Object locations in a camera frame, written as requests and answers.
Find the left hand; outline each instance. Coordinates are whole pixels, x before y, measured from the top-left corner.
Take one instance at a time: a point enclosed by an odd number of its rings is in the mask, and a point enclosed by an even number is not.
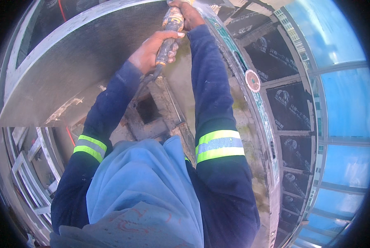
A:
[[[159,51],[163,41],[168,38],[183,38],[185,36],[182,32],[175,31],[157,31],[146,41],[144,41],[129,58],[135,67],[137,67],[144,75],[147,74],[152,68],[155,67],[156,55]],[[177,54],[178,44],[174,42],[171,51],[168,52],[168,63],[175,61]]]

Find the red cable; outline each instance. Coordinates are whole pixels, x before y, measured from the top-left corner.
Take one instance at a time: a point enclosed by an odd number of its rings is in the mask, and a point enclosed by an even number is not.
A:
[[[65,18],[65,15],[63,14],[63,9],[62,9],[62,6],[61,6],[61,0],[58,0],[58,5],[59,5],[59,9],[61,10],[61,14],[62,14],[62,17],[63,17],[63,21],[66,22],[66,18]]]
[[[72,138],[71,132],[69,132],[68,126],[66,126],[66,131],[68,132],[68,135],[69,135],[69,137],[71,138],[71,141],[72,141],[73,146],[76,146],[76,145],[75,145],[75,142],[73,141],[73,138]]]

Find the navy blue sleeve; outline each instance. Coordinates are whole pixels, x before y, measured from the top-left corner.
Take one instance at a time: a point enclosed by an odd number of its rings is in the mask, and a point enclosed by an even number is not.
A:
[[[188,32],[192,51],[196,145],[218,130],[236,129],[226,68],[207,25]],[[260,227],[245,156],[201,161],[187,169],[202,211],[205,247],[250,247]]]
[[[109,137],[134,97],[141,76],[142,73],[126,61],[88,112],[83,135],[103,142],[107,146],[107,155],[112,150]],[[93,156],[83,151],[71,156],[51,205],[51,221],[55,233],[59,233],[61,225],[82,228],[88,224],[86,194],[99,164]]]

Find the angle grinder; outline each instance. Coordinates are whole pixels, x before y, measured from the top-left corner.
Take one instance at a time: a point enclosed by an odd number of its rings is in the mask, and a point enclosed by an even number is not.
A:
[[[187,2],[192,5],[194,0],[181,0],[182,2]],[[178,7],[170,7],[163,18],[164,30],[173,30],[175,32],[181,32],[184,28],[184,17],[182,16],[181,10]],[[144,84],[148,82],[155,81],[160,75],[168,63],[168,52],[171,50],[174,38],[168,38],[163,41],[160,47],[158,55],[156,56],[156,69],[153,75],[149,75],[144,78]]]

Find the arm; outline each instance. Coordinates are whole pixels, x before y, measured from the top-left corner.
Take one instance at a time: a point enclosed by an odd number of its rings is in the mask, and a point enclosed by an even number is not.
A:
[[[141,76],[140,70],[132,63],[129,61],[124,63],[113,75],[106,90],[98,95],[94,106],[88,112],[83,136],[91,138],[96,143],[100,142],[99,145],[105,151],[112,150],[109,137],[133,98]],[[88,224],[86,193],[102,160],[79,146],[79,141],[58,184],[51,205],[51,220],[55,233],[58,233],[60,225],[82,228]]]
[[[174,4],[181,7],[185,24],[187,18],[198,24],[190,25],[188,32],[197,167],[187,162],[187,169],[200,202],[205,247],[250,247],[260,221],[252,174],[233,117],[227,70],[200,14],[185,3]]]
[[[112,150],[109,137],[134,97],[142,75],[154,67],[156,53],[163,40],[182,37],[183,33],[173,31],[155,32],[113,75],[106,90],[98,95],[87,114],[83,134],[79,137],[51,205],[54,232],[58,233],[60,225],[82,228],[88,224],[86,194],[99,164]],[[169,52],[169,63],[175,61],[177,48],[175,43]]]

